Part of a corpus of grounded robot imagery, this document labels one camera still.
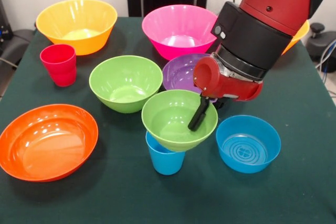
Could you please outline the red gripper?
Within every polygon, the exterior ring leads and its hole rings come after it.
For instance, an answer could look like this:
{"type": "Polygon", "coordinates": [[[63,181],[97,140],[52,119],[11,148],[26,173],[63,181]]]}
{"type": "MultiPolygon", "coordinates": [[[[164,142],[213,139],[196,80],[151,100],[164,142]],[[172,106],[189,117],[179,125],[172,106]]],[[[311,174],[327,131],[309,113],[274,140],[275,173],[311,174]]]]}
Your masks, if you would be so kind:
{"type": "Polygon", "coordinates": [[[249,101],[262,91],[262,81],[249,80],[225,67],[218,58],[203,57],[193,71],[193,83],[201,91],[200,105],[188,124],[188,129],[196,131],[206,116],[209,98],[217,99],[216,109],[221,109],[229,99],[249,101]]]}

